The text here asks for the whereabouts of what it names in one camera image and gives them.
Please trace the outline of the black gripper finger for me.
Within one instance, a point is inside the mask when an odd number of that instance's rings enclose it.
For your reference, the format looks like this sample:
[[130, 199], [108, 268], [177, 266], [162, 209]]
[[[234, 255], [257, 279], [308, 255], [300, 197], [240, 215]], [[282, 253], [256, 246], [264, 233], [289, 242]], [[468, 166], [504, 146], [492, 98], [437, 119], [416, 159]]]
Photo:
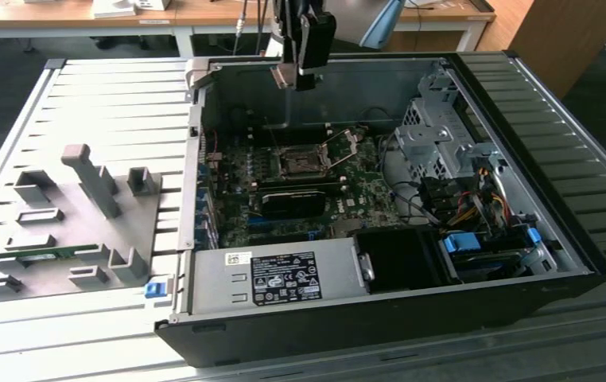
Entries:
[[304, 14], [297, 19], [294, 35], [294, 90], [306, 91], [314, 88], [313, 70], [328, 63], [333, 42], [336, 20], [329, 12]]

